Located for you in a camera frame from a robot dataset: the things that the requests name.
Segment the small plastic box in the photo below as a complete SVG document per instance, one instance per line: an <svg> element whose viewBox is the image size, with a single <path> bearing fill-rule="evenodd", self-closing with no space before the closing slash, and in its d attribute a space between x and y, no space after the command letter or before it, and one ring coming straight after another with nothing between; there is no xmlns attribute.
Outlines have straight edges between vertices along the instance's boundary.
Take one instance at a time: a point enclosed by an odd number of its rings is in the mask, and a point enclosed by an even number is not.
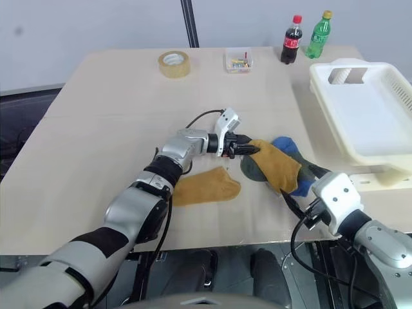
<svg viewBox="0 0 412 309"><path fill-rule="evenodd" d="M250 47L226 48L225 64L228 73L248 73L253 66L252 49Z"/></svg>

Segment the tape roll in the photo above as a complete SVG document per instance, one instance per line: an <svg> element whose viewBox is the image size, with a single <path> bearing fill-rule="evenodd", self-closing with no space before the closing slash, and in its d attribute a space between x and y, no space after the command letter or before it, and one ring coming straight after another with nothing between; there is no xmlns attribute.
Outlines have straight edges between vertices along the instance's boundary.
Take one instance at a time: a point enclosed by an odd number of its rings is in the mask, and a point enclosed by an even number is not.
<svg viewBox="0 0 412 309"><path fill-rule="evenodd" d="M191 71L189 56L181 51L168 51L160 55L158 62L162 74L170 79L186 76Z"/></svg>

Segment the green bottle cap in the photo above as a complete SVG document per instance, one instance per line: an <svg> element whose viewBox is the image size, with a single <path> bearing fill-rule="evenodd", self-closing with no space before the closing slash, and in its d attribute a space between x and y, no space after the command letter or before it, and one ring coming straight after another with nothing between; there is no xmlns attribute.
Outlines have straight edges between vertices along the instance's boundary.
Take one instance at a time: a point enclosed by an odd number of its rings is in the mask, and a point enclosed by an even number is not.
<svg viewBox="0 0 412 309"><path fill-rule="evenodd" d="M331 19L332 18L332 11L324 11L323 18Z"/></svg>

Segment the white tray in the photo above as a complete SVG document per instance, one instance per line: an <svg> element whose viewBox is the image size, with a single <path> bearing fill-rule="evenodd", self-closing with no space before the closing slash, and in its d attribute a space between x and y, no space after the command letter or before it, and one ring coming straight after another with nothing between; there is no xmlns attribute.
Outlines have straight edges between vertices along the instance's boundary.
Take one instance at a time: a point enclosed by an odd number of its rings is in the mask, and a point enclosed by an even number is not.
<svg viewBox="0 0 412 309"><path fill-rule="evenodd" d="M354 165L385 165L376 190L404 187L412 175L412 86L392 65L338 59L310 67L310 85L335 140Z"/></svg>

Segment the cola bottle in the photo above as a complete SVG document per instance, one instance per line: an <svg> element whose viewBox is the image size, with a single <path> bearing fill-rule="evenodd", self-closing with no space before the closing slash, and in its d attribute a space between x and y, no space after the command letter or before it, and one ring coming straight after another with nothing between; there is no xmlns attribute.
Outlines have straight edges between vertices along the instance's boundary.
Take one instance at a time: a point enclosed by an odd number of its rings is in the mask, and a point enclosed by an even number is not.
<svg viewBox="0 0 412 309"><path fill-rule="evenodd" d="M302 16L295 15L293 24L286 31L281 55L281 62L283 63L290 64L295 62L297 49L299 48L299 40L302 37L301 22Z"/></svg>

